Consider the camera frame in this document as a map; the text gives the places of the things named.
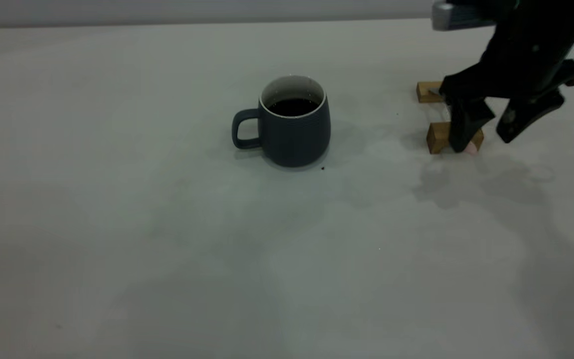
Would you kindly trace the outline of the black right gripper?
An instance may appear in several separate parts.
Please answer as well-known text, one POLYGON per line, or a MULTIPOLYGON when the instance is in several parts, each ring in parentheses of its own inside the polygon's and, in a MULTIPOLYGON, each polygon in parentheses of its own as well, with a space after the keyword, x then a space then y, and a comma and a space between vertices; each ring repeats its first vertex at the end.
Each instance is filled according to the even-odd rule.
POLYGON ((485 97, 512 99, 496 128, 506 144, 560 109, 565 98, 558 87, 574 86, 574 60, 567 58, 571 48, 567 42, 490 42, 478 63, 446 76, 438 93, 448 98, 448 140, 454 152, 464 152, 476 132, 495 117, 485 97))

